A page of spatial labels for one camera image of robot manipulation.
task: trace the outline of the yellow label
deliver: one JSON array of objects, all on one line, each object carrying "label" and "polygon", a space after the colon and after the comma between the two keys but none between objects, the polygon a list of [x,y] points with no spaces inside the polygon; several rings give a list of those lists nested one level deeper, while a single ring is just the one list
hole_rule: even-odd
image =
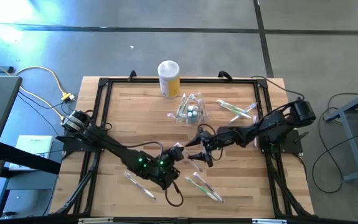
[{"label": "yellow label", "polygon": [[168,81],[169,85],[169,97],[175,97],[180,92],[180,77],[175,80]]}]

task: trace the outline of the cylindrical container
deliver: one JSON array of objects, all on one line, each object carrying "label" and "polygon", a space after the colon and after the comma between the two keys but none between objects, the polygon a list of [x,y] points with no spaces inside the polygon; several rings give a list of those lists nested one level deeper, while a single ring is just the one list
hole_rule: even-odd
[{"label": "cylindrical container", "polygon": [[159,84],[162,95],[166,98],[174,98],[180,92],[180,68],[174,61],[163,61],[158,66]]}]

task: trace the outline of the gray metal stand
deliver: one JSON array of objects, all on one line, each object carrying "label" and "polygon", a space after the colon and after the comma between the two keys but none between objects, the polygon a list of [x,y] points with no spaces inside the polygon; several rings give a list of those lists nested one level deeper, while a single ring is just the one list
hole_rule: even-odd
[{"label": "gray metal stand", "polygon": [[[324,117],[324,120],[326,123],[329,123],[329,122],[333,121],[334,119],[337,119],[337,118],[341,119],[341,121],[343,123],[343,127],[345,129],[346,136],[350,139],[349,144],[352,149],[354,160],[356,161],[356,164],[358,167],[358,147],[356,144],[356,139],[354,138],[354,136],[356,136],[356,134],[354,134],[354,132],[352,131],[352,128],[349,124],[349,118],[348,118],[348,115],[350,113],[358,113],[358,111],[355,111],[356,109],[358,109],[358,98],[352,100],[351,102],[342,106],[338,110],[335,110],[333,113],[326,115]],[[344,178],[344,181],[357,180],[358,172],[345,175],[343,178]]]}]

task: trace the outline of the wooden tabletop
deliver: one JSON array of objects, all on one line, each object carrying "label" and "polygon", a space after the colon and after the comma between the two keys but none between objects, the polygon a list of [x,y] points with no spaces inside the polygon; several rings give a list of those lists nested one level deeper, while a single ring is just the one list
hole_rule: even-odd
[{"label": "wooden tabletop", "polygon": [[[98,86],[99,77],[84,77],[78,96],[77,110],[92,110]],[[273,82],[284,86],[281,78],[272,78]],[[274,85],[268,85],[273,109],[288,102],[286,93]],[[220,107],[216,100],[221,99],[241,108],[246,108],[255,102],[253,87],[247,84],[208,84],[181,83],[181,94],[201,91],[209,111],[209,125],[217,129],[226,126],[235,116],[232,112]],[[105,93],[101,99],[103,108]],[[146,141],[159,141],[166,149],[176,142],[185,145],[196,134],[196,124],[176,124],[175,119],[166,115],[177,110],[180,97],[167,99],[161,96],[158,83],[115,83],[112,88],[107,122],[113,128],[109,135],[122,144],[138,144]],[[99,111],[100,122],[102,109]],[[251,125],[251,119],[240,119],[234,125]],[[156,156],[160,153],[157,145],[137,147]],[[188,147],[190,154],[200,152],[200,146]],[[60,170],[55,188],[51,212],[59,209],[75,190],[83,152],[74,152],[66,158]],[[195,168],[184,159],[176,162],[175,167],[181,172],[176,180],[184,203],[181,207],[170,206],[164,197],[164,192],[149,180],[143,180],[132,175],[138,182],[152,192],[157,200],[152,200],[140,191],[123,175],[125,166],[112,153],[105,151],[101,155],[98,169],[92,216],[111,217],[219,217],[219,218],[250,218],[273,217],[270,188],[267,179],[264,155],[255,149],[253,144],[246,148],[236,145],[225,147],[221,160],[214,161],[214,166],[199,161],[199,166],[205,169],[202,174],[205,180],[224,198],[224,203],[218,203],[208,198],[206,194],[186,182],[186,176],[193,178]],[[283,154],[283,165],[289,189],[310,213],[313,213],[308,185],[300,161],[291,154]],[[82,198],[82,208],[87,198],[87,190]],[[278,190],[280,208],[284,211],[281,191]],[[173,187],[168,189],[172,203],[180,201]]]}]

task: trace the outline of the white lid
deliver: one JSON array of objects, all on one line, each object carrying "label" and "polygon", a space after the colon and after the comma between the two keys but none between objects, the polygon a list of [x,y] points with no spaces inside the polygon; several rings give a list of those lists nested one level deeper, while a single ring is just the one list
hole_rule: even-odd
[{"label": "white lid", "polygon": [[168,80],[176,78],[179,72],[179,65],[174,61],[163,61],[158,66],[158,75]]}]

